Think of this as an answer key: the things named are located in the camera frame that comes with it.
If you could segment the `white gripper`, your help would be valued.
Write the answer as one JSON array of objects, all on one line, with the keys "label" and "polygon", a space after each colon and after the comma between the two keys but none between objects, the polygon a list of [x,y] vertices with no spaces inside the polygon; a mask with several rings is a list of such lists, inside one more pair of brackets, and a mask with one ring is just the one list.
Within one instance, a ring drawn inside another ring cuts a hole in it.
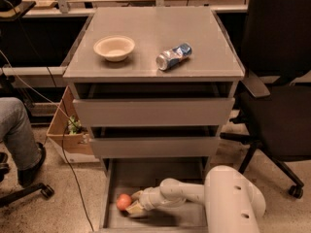
[{"label": "white gripper", "polygon": [[133,202],[125,210],[133,216],[142,215],[145,210],[150,211],[161,205],[162,194],[158,187],[149,187],[145,190],[139,190],[131,195]]}]

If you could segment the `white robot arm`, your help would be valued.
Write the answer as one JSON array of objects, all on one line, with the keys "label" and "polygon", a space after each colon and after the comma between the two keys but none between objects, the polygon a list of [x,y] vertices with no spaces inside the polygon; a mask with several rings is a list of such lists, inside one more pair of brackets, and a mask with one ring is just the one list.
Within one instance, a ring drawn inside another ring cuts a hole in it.
[{"label": "white robot arm", "polygon": [[224,165],[212,168],[204,184],[167,178],[159,186],[137,191],[125,210],[138,216],[158,207],[181,206],[187,200],[205,207],[209,233],[260,233],[257,219],[266,209],[263,194],[237,170]]}]

